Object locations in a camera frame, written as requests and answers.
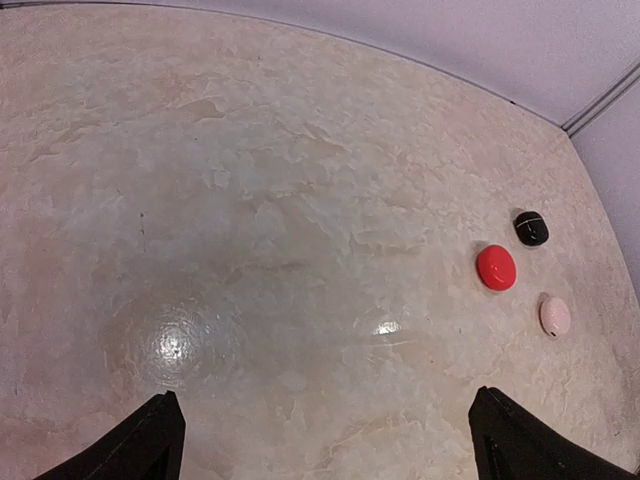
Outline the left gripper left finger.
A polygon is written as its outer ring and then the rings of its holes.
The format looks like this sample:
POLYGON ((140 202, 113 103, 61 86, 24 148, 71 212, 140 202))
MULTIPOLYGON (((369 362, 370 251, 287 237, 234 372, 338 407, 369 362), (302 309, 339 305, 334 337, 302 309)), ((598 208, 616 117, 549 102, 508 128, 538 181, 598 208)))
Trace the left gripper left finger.
POLYGON ((36 480, 177 480, 185 433, 176 394, 157 394, 95 443, 36 480))

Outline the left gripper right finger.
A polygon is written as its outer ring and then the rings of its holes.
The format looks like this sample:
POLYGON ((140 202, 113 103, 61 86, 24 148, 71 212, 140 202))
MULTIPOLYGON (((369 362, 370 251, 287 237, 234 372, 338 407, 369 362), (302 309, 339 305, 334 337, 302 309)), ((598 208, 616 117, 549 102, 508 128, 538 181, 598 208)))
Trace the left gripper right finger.
POLYGON ((481 387, 468 412, 480 479, 636 479, 567 440, 495 387, 481 387))

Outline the pink earbud charging case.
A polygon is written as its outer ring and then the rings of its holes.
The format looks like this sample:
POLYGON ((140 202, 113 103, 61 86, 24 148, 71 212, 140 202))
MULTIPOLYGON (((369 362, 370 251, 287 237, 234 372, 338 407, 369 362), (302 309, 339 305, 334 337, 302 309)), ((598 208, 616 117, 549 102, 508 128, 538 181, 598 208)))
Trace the pink earbud charging case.
POLYGON ((571 314, 566 302, 561 298, 549 296, 544 299, 538 314, 540 325, 548 336, 559 338, 570 330, 571 314))

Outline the red earbud charging case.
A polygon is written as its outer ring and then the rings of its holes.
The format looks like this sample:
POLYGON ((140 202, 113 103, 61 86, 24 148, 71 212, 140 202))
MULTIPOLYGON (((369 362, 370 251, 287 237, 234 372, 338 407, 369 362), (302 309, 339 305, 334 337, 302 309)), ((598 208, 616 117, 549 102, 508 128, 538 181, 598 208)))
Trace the red earbud charging case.
POLYGON ((517 279, 515 261, 500 245, 489 245, 477 255, 476 271, 482 283, 496 292, 509 290, 517 279))

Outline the black earbud charging case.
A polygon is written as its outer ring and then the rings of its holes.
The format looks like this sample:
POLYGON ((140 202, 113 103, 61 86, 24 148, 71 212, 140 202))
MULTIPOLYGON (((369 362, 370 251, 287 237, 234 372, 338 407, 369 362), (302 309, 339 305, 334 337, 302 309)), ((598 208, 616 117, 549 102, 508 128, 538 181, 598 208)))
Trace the black earbud charging case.
POLYGON ((513 221, 514 230, 520 242, 535 248, 549 240, 549 230, 544 218, 536 211, 523 211, 513 221))

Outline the right aluminium frame post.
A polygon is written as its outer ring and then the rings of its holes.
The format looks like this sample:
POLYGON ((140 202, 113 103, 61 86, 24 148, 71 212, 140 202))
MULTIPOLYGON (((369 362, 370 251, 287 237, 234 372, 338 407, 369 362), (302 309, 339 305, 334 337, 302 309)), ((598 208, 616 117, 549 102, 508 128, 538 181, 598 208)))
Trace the right aluminium frame post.
POLYGON ((636 60, 601 95, 566 121, 561 129, 573 138, 598 119, 609 107, 639 82, 639 60, 636 60))

